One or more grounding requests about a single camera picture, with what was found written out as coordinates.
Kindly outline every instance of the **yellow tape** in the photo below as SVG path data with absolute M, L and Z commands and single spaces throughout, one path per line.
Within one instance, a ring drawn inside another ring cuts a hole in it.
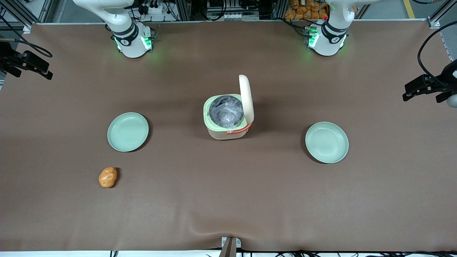
M 411 3 L 409 0 L 403 0 L 403 3 L 406 8 L 406 12 L 408 13 L 408 17 L 410 19 L 415 19 L 416 17 L 414 16 L 413 8 L 411 8 Z

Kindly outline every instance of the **green plate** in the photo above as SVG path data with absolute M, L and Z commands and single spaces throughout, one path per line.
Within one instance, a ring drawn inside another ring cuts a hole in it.
M 330 122 L 319 122 L 306 132 L 306 148 L 318 161 L 335 163 L 342 160 L 349 150 L 346 133 Z
M 149 126 L 139 113 L 127 112 L 119 115 L 108 128 L 108 142 L 120 152 L 130 152 L 140 147 L 148 137 Z

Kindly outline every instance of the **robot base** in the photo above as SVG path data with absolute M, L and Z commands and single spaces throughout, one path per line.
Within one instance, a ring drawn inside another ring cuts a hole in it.
M 305 38 L 305 45 L 307 49 L 312 49 L 319 55 L 332 56 L 343 47 L 346 36 L 344 36 L 338 43 L 330 43 L 329 40 L 323 36 L 321 26 L 312 25 L 307 28 L 308 29 L 305 28 L 305 34 L 310 36 L 309 38 Z
M 129 58 L 138 58 L 146 52 L 152 52 L 154 44 L 155 30 L 140 22 L 135 22 L 135 24 L 138 26 L 138 36 L 132 41 L 130 46 L 124 46 L 116 40 L 119 52 Z

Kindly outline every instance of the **green led light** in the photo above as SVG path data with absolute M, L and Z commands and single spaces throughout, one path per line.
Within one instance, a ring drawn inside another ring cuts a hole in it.
M 143 45 L 146 49 L 151 48 L 151 40 L 149 38 L 141 37 L 141 41 L 143 42 Z
M 121 46 L 119 45 L 119 42 L 117 41 L 116 38 L 114 38 L 114 41 L 116 41 L 117 49 L 119 49 L 119 51 L 120 51 L 121 50 Z
M 316 46 L 316 42 L 317 40 L 319 39 L 319 34 L 318 33 L 315 33 L 314 36 L 311 37 L 311 39 L 309 40 L 309 47 L 315 47 Z

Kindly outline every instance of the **open lid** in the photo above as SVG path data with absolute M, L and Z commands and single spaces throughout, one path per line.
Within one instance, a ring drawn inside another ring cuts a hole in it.
M 251 87 L 248 77 L 239 76 L 239 90 L 241 92 L 241 103 L 243 104 L 244 117 L 248 126 L 254 121 L 254 105 L 252 104 Z

